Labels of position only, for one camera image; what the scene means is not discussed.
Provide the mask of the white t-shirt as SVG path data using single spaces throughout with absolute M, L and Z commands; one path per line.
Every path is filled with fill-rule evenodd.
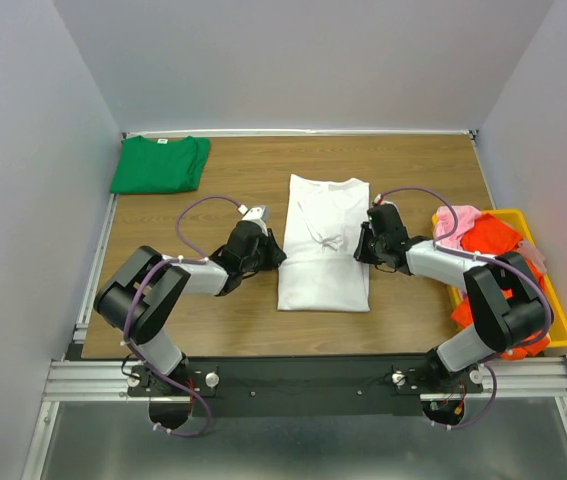
M 359 179 L 290 176 L 278 310 L 370 310 L 369 267 L 354 259 L 368 202 L 369 184 Z

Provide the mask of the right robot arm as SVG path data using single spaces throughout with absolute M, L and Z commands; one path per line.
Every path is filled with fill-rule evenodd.
M 544 338 L 553 322 L 549 301 L 522 255 L 469 253 L 411 237 L 391 202 L 367 211 L 354 258 L 466 294 L 472 324 L 430 350 L 414 372 L 399 375 L 437 392 L 448 390 L 478 362 Z

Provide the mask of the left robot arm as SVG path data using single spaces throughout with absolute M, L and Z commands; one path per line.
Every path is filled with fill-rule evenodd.
M 225 244 L 201 260 L 167 258 L 139 247 L 97 292 L 94 310 L 138 358 L 153 366 L 150 382 L 164 395 L 185 380 L 186 355 L 169 338 L 165 324 L 183 295 L 225 296 L 243 280 L 278 269 L 286 254 L 273 231 L 256 221 L 239 221 Z

